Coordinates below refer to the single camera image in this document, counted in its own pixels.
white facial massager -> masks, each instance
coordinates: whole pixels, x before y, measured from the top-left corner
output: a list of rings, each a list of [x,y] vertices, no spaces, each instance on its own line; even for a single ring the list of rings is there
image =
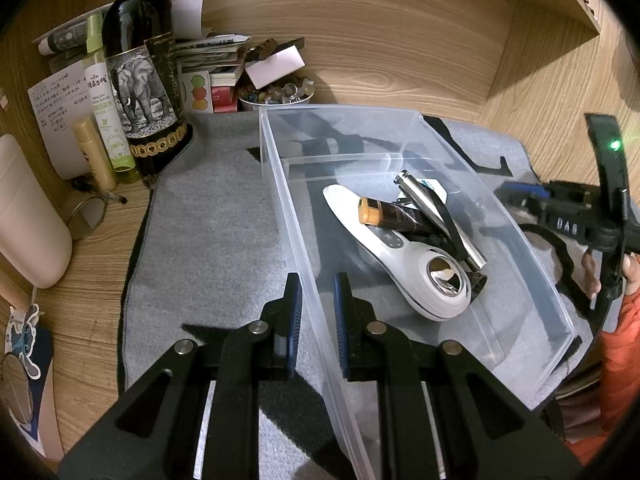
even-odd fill
[[[354,192],[333,184],[322,190],[331,211],[385,268],[409,304],[424,317],[445,321],[464,312],[471,299],[466,272],[443,250],[410,242],[396,231],[360,223]]]

bowl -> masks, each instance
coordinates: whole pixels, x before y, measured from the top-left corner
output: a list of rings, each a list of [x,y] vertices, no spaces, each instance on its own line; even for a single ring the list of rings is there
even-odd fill
[[[279,106],[306,105],[309,103],[310,99],[314,96],[315,93],[316,92],[306,96],[304,99],[300,99],[300,101],[295,101],[294,103],[282,103],[279,105],[266,105],[264,103],[250,103],[249,101],[245,101],[244,99],[241,99],[241,98],[238,98],[238,100],[242,103],[242,110],[244,110],[245,112],[251,112],[254,110],[259,110],[262,107],[277,108]]]

elephant illustration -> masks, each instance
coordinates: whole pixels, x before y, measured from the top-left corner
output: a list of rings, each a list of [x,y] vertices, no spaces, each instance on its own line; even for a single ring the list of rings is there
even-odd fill
[[[118,85],[118,97],[124,113],[131,122],[131,131],[138,132],[138,120],[136,117],[136,103],[140,104],[142,113],[146,119],[146,125],[150,126],[156,120],[151,113],[151,99],[157,98],[162,103],[162,120],[170,113],[169,99],[164,91],[158,72],[147,58],[136,58],[127,61],[117,71],[116,81]]]

silver metal tube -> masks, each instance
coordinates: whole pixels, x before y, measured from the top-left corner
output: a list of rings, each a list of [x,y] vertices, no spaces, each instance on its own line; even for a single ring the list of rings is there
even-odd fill
[[[416,207],[425,215],[427,215],[427,218],[429,218],[429,220],[431,220],[439,229],[441,229],[444,234],[449,237],[449,239],[451,238],[449,231],[445,227],[444,222],[442,221],[442,218],[438,213],[436,205],[433,203],[433,200],[431,200],[429,195],[422,188],[422,184],[418,182],[415,177],[411,175],[411,173],[409,173],[407,170],[402,170],[396,175],[394,184],[397,184],[402,192],[404,192],[404,194],[412,200]],[[482,269],[486,264],[485,257],[482,256],[480,249],[476,247],[476,245],[470,240],[470,238],[460,228],[455,220],[453,221],[453,223],[456,226],[456,229],[458,229],[462,244],[464,245],[466,252],[468,253],[468,258],[465,260],[466,264],[469,266],[469,269],[478,272],[478,270]]]

stack of papers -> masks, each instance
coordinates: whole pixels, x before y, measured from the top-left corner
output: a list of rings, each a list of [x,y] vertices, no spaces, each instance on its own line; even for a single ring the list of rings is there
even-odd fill
[[[212,86],[235,86],[244,70],[250,36],[222,34],[175,44],[180,73],[209,72]]]

